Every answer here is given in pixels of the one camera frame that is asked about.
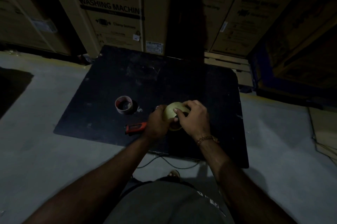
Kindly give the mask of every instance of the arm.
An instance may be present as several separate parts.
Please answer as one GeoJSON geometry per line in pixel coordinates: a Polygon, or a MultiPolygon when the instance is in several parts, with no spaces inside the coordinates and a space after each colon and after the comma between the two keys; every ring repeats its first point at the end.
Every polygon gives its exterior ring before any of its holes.
{"type": "MultiPolygon", "coordinates": [[[[188,101],[184,104],[191,108],[187,117],[179,109],[175,110],[184,130],[195,141],[204,136],[210,136],[207,109],[198,101],[188,101]]],[[[231,161],[216,142],[203,141],[200,144],[200,150],[211,167],[235,221],[239,223],[296,223],[231,161]]]]}
{"type": "Polygon", "coordinates": [[[111,212],[134,170],[170,122],[163,121],[165,105],[150,114],[143,135],[100,167],[58,192],[37,209],[24,224],[98,223],[111,212]]]}

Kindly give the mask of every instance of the black table top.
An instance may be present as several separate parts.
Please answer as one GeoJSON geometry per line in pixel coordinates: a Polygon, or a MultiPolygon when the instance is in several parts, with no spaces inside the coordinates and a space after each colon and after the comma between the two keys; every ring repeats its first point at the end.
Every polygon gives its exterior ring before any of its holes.
{"type": "MultiPolygon", "coordinates": [[[[139,135],[124,135],[126,124],[146,121],[160,104],[199,100],[207,107],[211,133],[241,168],[248,168],[238,80],[231,69],[104,46],[54,133],[127,146],[139,135]],[[131,97],[132,115],[116,111],[115,100],[131,97]]],[[[204,160],[183,129],[169,131],[151,152],[204,160]]]]}

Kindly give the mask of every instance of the masking tape roll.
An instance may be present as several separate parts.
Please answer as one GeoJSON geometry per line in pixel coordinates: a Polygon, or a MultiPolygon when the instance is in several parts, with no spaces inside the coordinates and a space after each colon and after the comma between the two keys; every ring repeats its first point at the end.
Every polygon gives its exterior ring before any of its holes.
{"type": "Polygon", "coordinates": [[[133,109],[132,99],[126,95],[120,96],[115,101],[115,107],[119,113],[123,115],[127,115],[133,109]]]}
{"type": "MultiPolygon", "coordinates": [[[[164,120],[169,120],[170,118],[176,117],[177,114],[173,111],[173,109],[180,109],[185,115],[190,113],[190,110],[183,106],[181,102],[174,102],[171,103],[169,106],[166,107],[164,110],[164,120]]],[[[169,127],[169,130],[171,131],[178,131],[181,129],[180,123],[172,123],[172,127],[169,127]]]]}

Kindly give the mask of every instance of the gold bracelet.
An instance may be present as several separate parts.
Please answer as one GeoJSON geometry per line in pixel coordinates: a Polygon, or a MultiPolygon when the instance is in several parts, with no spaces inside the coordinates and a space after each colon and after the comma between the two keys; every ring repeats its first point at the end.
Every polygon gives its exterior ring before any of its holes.
{"type": "Polygon", "coordinates": [[[216,137],[210,135],[210,136],[201,137],[199,140],[196,141],[196,145],[200,146],[200,144],[201,144],[203,141],[206,141],[206,140],[213,140],[213,141],[215,141],[216,143],[219,143],[219,140],[218,140],[216,137]]]}

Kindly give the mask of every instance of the gray floor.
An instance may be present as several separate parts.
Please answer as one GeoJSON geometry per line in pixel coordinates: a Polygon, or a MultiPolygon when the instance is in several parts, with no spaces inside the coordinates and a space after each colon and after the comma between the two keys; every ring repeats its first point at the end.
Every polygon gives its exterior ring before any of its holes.
{"type": "MultiPolygon", "coordinates": [[[[34,75],[0,119],[0,223],[20,223],[121,147],[53,134],[88,68],[2,52],[0,67],[34,75]]],[[[336,223],[337,167],[315,151],[307,109],[245,94],[241,102],[250,162],[247,175],[297,222],[336,223]]],[[[153,157],[146,155],[140,165],[153,157]]],[[[193,165],[168,160],[179,167],[193,165]]],[[[155,180],[171,169],[156,159],[134,176],[155,180]]],[[[208,166],[199,164],[180,174],[221,204],[208,166]]]]}

